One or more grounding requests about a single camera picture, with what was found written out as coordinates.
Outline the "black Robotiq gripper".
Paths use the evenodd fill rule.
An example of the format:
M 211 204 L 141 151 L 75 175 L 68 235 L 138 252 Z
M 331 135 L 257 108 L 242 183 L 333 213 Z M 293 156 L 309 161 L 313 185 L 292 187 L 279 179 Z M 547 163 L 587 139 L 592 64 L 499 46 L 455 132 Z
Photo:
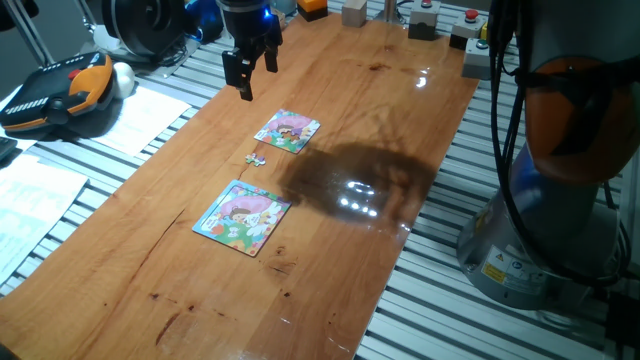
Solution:
M 242 100 L 252 101 L 251 63 L 264 55 L 266 70 L 278 72 L 278 48 L 283 43 L 279 18 L 267 0 L 219 0 L 218 6 L 234 39 L 234 49 L 222 53 L 226 84 L 236 88 Z

